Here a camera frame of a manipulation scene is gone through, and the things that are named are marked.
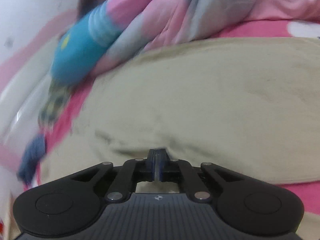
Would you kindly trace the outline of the folded blue denim garment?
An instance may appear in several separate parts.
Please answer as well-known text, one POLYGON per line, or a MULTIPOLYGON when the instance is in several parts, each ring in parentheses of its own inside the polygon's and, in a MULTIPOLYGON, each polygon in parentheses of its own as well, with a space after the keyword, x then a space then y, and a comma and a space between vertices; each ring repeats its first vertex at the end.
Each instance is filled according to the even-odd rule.
POLYGON ((25 185, 30 185, 37 166, 46 153, 46 137, 43 133, 40 133, 26 146, 17 171, 17 178, 25 185))

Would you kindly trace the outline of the pink grey floral duvet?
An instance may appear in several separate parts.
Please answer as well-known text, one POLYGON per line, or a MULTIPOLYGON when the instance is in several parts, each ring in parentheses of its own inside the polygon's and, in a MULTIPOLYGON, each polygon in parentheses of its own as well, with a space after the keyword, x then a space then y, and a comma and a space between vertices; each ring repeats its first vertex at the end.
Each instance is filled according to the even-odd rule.
POLYGON ((319 20, 319 0, 108 0, 105 9, 117 37, 92 76, 141 51, 208 38, 239 22, 319 20))

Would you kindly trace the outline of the green plaid pillow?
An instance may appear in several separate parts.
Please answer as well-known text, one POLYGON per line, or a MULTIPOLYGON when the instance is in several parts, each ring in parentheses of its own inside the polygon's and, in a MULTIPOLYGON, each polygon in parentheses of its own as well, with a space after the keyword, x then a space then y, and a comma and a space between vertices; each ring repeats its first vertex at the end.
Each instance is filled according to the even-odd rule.
POLYGON ((63 85, 55 80, 51 80, 48 99, 38 116, 38 124, 40 129, 52 129, 65 106, 69 102, 74 86, 63 85))

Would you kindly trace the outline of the pink white padded headboard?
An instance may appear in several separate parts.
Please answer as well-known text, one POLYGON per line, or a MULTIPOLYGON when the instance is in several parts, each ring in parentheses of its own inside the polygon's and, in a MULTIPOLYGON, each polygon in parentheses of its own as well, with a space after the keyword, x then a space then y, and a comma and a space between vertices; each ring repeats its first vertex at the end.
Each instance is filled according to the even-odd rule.
POLYGON ((12 172, 17 171, 26 145, 38 133, 37 117, 47 99, 57 37, 75 18, 74 9, 53 17, 1 64, 1 166, 12 172))

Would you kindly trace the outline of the blue pink striped pillow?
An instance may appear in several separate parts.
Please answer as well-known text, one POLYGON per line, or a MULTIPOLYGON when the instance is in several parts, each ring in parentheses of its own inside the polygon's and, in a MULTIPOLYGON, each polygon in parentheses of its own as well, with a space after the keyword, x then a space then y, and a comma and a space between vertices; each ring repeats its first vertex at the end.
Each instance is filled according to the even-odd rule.
POLYGON ((52 79, 75 85, 85 78, 152 0, 106 0, 78 20, 56 48, 52 79))

